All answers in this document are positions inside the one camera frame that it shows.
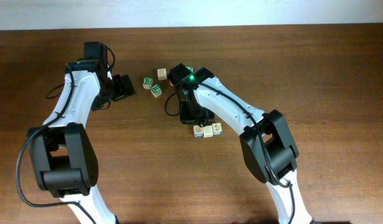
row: white wall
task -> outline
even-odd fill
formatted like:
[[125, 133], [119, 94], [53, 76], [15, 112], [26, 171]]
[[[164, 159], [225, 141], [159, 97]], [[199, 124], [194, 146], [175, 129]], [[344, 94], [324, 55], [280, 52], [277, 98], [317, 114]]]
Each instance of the white wall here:
[[0, 30], [383, 22], [383, 0], [0, 0]]

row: green cube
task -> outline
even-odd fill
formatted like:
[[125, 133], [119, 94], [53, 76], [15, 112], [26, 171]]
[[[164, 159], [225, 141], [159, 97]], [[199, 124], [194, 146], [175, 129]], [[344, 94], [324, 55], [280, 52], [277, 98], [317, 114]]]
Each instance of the green cube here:
[[191, 72], [193, 72], [193, 67], [186, 66]]
[[153, 79], [152, 78], [144, 78], [143, 79], [143, 88], [145, 89], [150, 89], [153, 84]]
[[154, 97], [158, 97], [162, 93], [161, 87], [159, 86], [159, 84], [155, 84], [150, 90], [152, 94], [154, 95]]

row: wooden table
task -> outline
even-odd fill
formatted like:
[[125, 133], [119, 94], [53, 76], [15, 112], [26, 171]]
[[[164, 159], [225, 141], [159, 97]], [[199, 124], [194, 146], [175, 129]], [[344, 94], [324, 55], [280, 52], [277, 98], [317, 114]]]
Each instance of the wooden table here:
[[[157, 82], [157, 68], [180, 62], [210, 69], [246, 102], [285, 115], [315, 220], [383, 223], [383, 24], [0, 32], [0, 223], [77, 223], [68, 207], [22, 203], [14, 171], [26, 131], [56, 104], [46, 92], [63, 81], [65, 62], [83, 56], [83, 43], [96, 40], [114, 50], [114, 73], [129, 74], [137, 92], [91, 112], [86, 127], [99, 189], [121, 223], [277, 219], [228, 125], [220, 136], [194, 138], [164, 113], [173, 93], [166, 82], [158, 98], [143, 89], [143, 77]], [[31, 201], [57, 201], [38, 189], [28, 153], [21, 180]]]

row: green block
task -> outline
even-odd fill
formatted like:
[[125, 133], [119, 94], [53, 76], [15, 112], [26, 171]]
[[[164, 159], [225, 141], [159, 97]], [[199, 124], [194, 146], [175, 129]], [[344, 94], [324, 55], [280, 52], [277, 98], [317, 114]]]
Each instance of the green block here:
[[155, 84], [154, 86], [152, 86], [151, 90], [152, 93], [158, 93], [159, 91], [161, 91], [161, 87], [159, 86], [159, 84]]
[[153, 83], [152, 78], [144, 78], [143, 79], [143, 85], [151, 85]]
[[193, 72], [193, 67], [186, 66], [191, 72]]

